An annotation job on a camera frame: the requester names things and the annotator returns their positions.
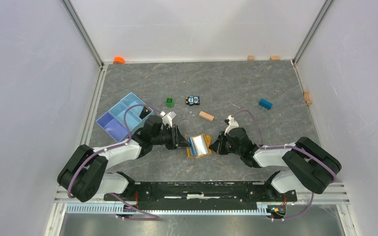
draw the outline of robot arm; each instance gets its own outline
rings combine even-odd
[[[291,190],[323,193],[334,177],[317,161],[305,155],[305,152],[327,166],[334,174],[341,170],[341,164],[309,138],[302,137],[295,143],[282,146],[257,146],[248,138],[246,130],[238,127],[232,116],[229,116],[225,123],[228,127],[219,134],[218,140],[210,145],[211,150],[221,155],[239,155],[249,167],[290,168],[289,171],[274,173],[266,181],[265,185],[269,187],[270,194],[279,195]]]
[[[138,129],[131,140],[122,141],[124,145],[110,149],[118,144],[90,148],[80,145],[60,172],[57,182],[68,189],[73,175],[84,161],[92,154],[101,151],[83,168],[74,180],[71,193],[81,202],[86,202],[97,193],[122,193],[128,180],[118,174],[105,174],[105,170],[127,160],[134,160],[149,153],[153,145],[165,145],[169,150],[189,147],[177,125],[173,125],[174,112],[160,116],[150,116],[141,129]]]

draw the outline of white enclosure wall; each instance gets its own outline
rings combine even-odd
[[[0,0],[0,236],[43,235],[98,67],[58,0]]]
[[[363,236],[378,235],[378,1],[335,1],[299,61]]]
[[[102,60],[292,59],[323,0],[71,0]]]

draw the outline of green block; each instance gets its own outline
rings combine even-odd
[[[168,98],[166,99],[166,106],[167,106],[167,107],[173,107],[174,105],[175,105],[175,101],[173,100],[173,98],[168,97]]]

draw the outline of table surface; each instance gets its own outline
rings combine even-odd
[[[257,118],[261,144],[282,145],[306,136],[318,143],[315,127],[305,104],[302,89],[289,61],[222,61],[142,63],[109,65],[97,109],[99,118],[129,92],[145,103],[165,112],[174,111],[173,119],[182,134],[211,135],[212,142],[226,128],[224,120],[240,109],[250,110]],[[199,106],[188,106],[186,96],[199,95]],[[166,98],[175,99],[173,108]],[[260,99],[273,103],[267,110]],[[215,118],[199,116],[205,111]],[[243,113],[236,117],[255,142],[252,118]],[[115,141],[96,123],[91,147]],[[215,153],[199,159],[187,157],[185,149],[167,150],[155,146],[146,156],[116,165],[108,171],[122,171],[136,181],[266,180],[281,167],[249,168],[235,154]]]

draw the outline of small wooden block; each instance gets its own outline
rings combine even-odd
[[[279,56],[271,56],[270,60],[280,60],[280,57]]]
[[[309,98],[309,91],[305,91],[304,92],[304,99],[305,99],[305,103],[309,106],[312,104],[312,101],[311,99]]]
[[[207,120],[209,120],[209,121],[213,121],[214,120],[214,116],[212,116],[212,115],[210,115],[210,114],[208,114],[208,113],[206,113],[206,112],[200,112],[199,113],[199,116],[200,117],[202,117],[202,118],[205,118],[205,119],[207,119]]]

